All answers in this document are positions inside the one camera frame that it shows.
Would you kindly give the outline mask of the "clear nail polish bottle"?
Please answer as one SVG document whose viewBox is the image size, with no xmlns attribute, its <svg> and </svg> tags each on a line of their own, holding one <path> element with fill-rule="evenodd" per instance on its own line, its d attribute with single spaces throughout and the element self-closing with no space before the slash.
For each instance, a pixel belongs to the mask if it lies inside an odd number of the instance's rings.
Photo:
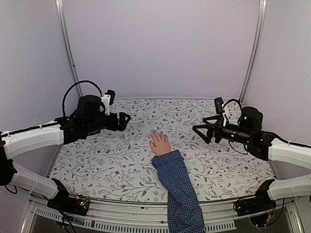
<svg viewBox="0 0 311 233">
<path fill-rule="evenodd" d="M 125 134 L 123 142 L 124 144 L 129 145 L 131 143 L 131 135 Z"/>
</svg>

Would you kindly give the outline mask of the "blue checkered sleeve forearm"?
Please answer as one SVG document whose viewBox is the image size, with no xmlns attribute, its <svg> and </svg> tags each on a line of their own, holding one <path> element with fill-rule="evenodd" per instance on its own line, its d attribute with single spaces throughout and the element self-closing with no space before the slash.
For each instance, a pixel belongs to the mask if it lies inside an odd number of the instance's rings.
<svg viewBox="0 0 311 233">
<path fill-rule="evenodd" d="M 203 233 L 203 212 L 178 150 L 152 159 L 158 179 L 168 191 L 167 218 L 171 233 Z"/>
</svg>

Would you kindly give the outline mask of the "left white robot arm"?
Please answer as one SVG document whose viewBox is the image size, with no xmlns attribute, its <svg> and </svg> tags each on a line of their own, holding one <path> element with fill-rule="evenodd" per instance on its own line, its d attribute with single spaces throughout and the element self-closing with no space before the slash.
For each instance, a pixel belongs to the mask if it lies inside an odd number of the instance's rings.
<svg viewBox="0 0 311 233">
<path fill-rule="evenodd" d="M 68 191 L 58 180 L 45 178 L 25 169 L 13 158 L 23 153 L 48 146 L 66 145 L 86 139 L 102 130 L 124 131 L 130 115 L 112 113 L 109 106 L 113 96 L 82 96 L 70 116 L 56 118 L 43 125 L 22 130 L 4 132 L 0 135 L 0 184 L 17 186 L 31 193 L 53 200 L 62 211 L 72 207 Z"/>
</svg>

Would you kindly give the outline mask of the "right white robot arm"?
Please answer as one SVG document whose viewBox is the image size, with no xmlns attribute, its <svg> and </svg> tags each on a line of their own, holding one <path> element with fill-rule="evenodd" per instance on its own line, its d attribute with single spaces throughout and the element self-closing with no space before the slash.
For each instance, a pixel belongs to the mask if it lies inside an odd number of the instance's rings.
<svg viewBox="0 0 311 233">
<path fill-rule="evenodd" d="M 224 111 L 216 109 L 217 115 L 203 119 L 202 125 L 193 130 L 206 142 L 222 139 L 241 143 L 246 151 L 264 161 L 279 161 L 310 169 L 311 147 L 285 140 L 276 133 L 261 129 L 263 114 L 254 107 L 243 107 L 238 124 L 225 122 Z M 266 180 L 255 192 L 251 207 L 261 212 L 270 201 L 297 198 L 311 194 L 311 176 L 304 175 L 286 180 Z"/>
</svg>

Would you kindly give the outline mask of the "person's bare hand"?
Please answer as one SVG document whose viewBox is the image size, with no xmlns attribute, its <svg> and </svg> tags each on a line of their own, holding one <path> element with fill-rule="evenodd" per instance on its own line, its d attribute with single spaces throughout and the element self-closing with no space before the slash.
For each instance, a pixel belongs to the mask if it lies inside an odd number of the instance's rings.
<svg viewBox="0 0 311 233">
<path fill-rule="evenodd" d="M 156 156 L 162 156 L 171 152 L 168 137 L 163 133 L 152 132 L 150 146 Z"/>
</svg>

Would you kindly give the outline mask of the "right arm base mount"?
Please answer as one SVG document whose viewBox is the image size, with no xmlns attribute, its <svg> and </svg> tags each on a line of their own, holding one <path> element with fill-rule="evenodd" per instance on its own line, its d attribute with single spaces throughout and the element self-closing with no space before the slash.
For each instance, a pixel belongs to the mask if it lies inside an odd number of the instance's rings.
<svg viewBox="0 0 311 233">
<path fill-rule="evenodd" d="M 269 186 L 274 181 L 274 179 L 264 181 L 253 198 L 235 201 L 233 210 L 237 212 L 238 216 L 245 216 L 275 208 L 276 201 L 272 200 L 268 195 Z"/>
</svg>

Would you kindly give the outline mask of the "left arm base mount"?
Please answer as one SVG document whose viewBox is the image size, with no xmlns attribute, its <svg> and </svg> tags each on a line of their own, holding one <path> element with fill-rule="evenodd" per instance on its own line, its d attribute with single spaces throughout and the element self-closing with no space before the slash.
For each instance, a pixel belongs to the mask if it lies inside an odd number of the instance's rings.
<svg viewBox="0 0 311 233">
<path fill-rule="evenodd" d="M 89 208 L 89 199 L 83 195 L 70 197 L 68 190 L 59 180 L 55 178 L 52 178 L 52 180 L 55 182 L 58 192 L 53 199 L 49 199 L 47 206 L 61 212 L 86 216 Z"/>
</svg>

